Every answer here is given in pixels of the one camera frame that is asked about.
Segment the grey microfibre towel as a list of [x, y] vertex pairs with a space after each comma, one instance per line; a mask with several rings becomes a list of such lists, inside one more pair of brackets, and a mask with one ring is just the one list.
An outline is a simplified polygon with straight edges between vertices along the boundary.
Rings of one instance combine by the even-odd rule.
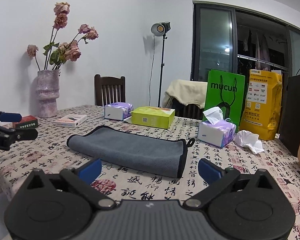
[[165, 140], [98, 126], [86, 135], [71, 135], [67, 146], [111, 164], [160, 176], [181, 178], [188, 148], [195, 139]]

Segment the red and black box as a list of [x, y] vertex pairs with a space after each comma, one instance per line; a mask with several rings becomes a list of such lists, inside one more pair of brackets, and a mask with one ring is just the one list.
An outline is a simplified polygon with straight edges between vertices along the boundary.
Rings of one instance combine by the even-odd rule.
[[12, 123], [15, 129], [31, 129], [38, 127], [38, 119], [35, 116], [23, 116], [19, 122]]

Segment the purple tissue pack near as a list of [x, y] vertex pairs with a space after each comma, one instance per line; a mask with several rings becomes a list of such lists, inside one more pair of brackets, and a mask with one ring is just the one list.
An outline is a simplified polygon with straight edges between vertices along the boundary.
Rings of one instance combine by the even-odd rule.
[[223, 111], [219, 107], [207, 109], [203, 115], [206, 120], [199, 124], [198, 140], [219, 148], [233, 141], [236, 125], [230, 118], [223, 119]]

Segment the purple tissue pack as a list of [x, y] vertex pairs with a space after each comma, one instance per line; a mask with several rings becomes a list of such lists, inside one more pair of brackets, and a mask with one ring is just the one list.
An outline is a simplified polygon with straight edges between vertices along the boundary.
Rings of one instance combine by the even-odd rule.
[[198, 140], [219, 148], [233, 141], [236, 125], [230, 118], [223, 119], [223, 111], [219, 107], [207, 109], [203, 115], [206, 120], [199, 124]]
[[115, 102], [104, 107], [104, 118], [123, 121], [131, 116], [134, 106], [126, 102]]

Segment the pink speckled ceramic vase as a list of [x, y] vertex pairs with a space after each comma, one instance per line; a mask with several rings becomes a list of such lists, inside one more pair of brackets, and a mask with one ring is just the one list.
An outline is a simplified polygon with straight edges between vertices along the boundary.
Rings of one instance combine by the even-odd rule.
[[38, 72], [36, 96], [40, 118], [51, 118], [57, 115], [59, 70], [41, 70]]

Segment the white flat box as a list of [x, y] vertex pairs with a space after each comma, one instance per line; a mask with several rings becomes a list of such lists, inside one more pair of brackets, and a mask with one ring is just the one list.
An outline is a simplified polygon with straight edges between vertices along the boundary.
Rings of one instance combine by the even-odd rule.
[[87, 120], [87, 115], [81, 115], [81, 114], [68, 114], [53, 123], [58, 127], [70, 127], [70, 128], [76, 128], [80, 126], [83, 122]]

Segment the purple tissue pack far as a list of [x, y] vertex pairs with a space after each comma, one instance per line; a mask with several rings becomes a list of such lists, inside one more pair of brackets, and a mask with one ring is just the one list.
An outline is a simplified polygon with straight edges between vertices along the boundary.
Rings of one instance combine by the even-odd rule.
[[131, 116], [134, 106], [126, 102], [115, 102], [104, 107], [104, 118], [123, 121]]

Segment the yellow paper delivery bag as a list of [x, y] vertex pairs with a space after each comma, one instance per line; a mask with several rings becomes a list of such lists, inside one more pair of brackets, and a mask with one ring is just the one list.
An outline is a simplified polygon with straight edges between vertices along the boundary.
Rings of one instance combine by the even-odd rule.
[[279, 126], [282, 102], [282, 76], [276, 72], [250, 70], [245, 108], [240, 130], [273, 140]]

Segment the dried pink rose bouquet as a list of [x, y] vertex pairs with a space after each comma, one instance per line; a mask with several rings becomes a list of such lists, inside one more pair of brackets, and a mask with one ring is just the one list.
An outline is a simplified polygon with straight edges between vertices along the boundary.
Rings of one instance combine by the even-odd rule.
[[88, 24], [82, 24], [77, 30], [76, 35], [70, 42], [57, 42], [56, 36], [61, 29], [64, 29], [68, 24], [68, 16], [70, 14], [70, 4], [67, 2], [57, 2], [53, 12], [55, 19], [53, 22], [50, 40], [43, 47], [43, 55], [45, 57], [44, 66], [40, 67], [37, 60], [38, 46], [29, 44], [26, 53], [30, 59], [34, 59], [39, 71], [42, 70], [59, 70], [67, 61], [75, 62], [82, 55], [79, 49], [79, 42], [83, 41], [88, 44], [99, 38], [99, 34], [95, 27]]

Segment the cream cloth on chair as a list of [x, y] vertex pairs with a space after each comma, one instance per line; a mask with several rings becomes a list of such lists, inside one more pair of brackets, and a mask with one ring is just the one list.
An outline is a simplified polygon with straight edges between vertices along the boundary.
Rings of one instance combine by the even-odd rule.
[[184, 106], [196, 105], [204, 109], [207, 93], [207, 82], [173, 80], [165, 91], [162, 107], [172, 108], [172, 100], [176, 99]]

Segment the green mucun paper bag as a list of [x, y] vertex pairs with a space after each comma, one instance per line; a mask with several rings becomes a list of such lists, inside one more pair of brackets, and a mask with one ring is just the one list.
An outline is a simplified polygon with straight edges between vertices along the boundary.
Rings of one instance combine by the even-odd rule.
[[241, 120], [245, 77], [243, 75], [210, 70], [207, 80], [207, 91], [204, 110], [219, 107], [223, 118], [230, 118], [239, 129]]

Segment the dark wooden chair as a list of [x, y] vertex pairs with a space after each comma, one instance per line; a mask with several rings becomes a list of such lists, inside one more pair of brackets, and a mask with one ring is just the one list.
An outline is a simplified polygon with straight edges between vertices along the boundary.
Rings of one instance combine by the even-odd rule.
[[94, 76], [95, 105], [105, 106], [115, 102], [126, 101], [126, 78]]

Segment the black paper bag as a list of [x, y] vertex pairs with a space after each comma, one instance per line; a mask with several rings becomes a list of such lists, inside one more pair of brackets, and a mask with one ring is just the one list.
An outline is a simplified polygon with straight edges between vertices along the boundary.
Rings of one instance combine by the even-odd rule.
[[295, 76], [288, 79], [279, 140], [293, 156], [298, 155], [300, 146], [300, 70]]

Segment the dark framed sliding window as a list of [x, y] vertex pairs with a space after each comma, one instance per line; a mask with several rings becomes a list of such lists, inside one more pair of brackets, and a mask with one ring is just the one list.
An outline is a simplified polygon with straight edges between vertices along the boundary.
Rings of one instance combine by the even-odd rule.
[[300, 75], [300, 29], [250, 9], [195, 1], [190, 79], [207, 81], [212, 69], [248, 76], [254, 68]]

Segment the studio light on stand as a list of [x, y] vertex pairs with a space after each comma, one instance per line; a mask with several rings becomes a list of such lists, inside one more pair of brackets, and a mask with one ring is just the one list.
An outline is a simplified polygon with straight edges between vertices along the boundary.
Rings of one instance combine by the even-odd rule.
[[149, 85], [148, 85], [148, 95], [149, 95], [148, 105], [149, 106], [151, 104], [151, 84], [152, 84], [153, 66], [154, 66], [154, 58], [155, 58], [155, 39], [156, 39], [156, 37], [162, 37], [159, 92], [158, 92], [158, 107], [160, 107], [160, 105], [161, 105], [163, 68], [165, 66], [165, 64], [164, 64], [165, 41], [168, 39], [167, 32], [169, 32], [170, 29], [171, 29], [171, 23], [170, 22], [159, 22], [159, 23], [155, 23], [151, 26], [151, 33], [153, 35], [153, 55], [152, 55], [151, 72], [150, 72]]

